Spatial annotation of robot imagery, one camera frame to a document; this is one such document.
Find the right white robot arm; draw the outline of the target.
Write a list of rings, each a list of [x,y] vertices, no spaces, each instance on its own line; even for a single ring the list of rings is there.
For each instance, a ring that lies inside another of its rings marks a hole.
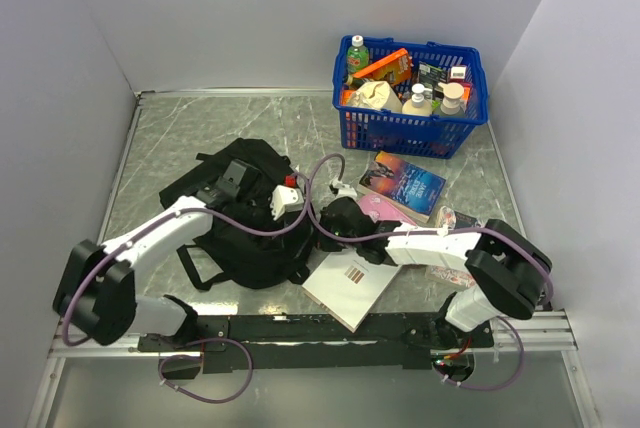
[[[424,265],[469,274],[474,284],[443,306],[438,338],[458,346],[481,324],[504,315],[532,318],[553,296],[552,262],[499,219],[483,226],[426,229],[397,220],[374,221],[351,198],[339,198],[309,215],[326,252],[353,248],[374,265]]]

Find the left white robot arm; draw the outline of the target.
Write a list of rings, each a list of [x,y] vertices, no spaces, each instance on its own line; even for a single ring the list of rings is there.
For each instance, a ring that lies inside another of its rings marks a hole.
[[[245,194],[261,172],[234,160],[215,183],[175,203],[131,232],[98,245],[78,243],[70,252],[53,301],[69,347],[93,340],[108,346],[129,332],[156,334],[177,350],[192,346],[198,314],[180,299],[136,295],[137,275],[165,260],[213,226],[215,210]]]

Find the white square notebook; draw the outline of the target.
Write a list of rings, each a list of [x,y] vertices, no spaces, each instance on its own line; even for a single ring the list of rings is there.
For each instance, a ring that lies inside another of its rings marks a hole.
[[[355,332],[400,271],[399,266],[372,264],[354,250],[345,250],[329,253],[302,289],[345,328]]]

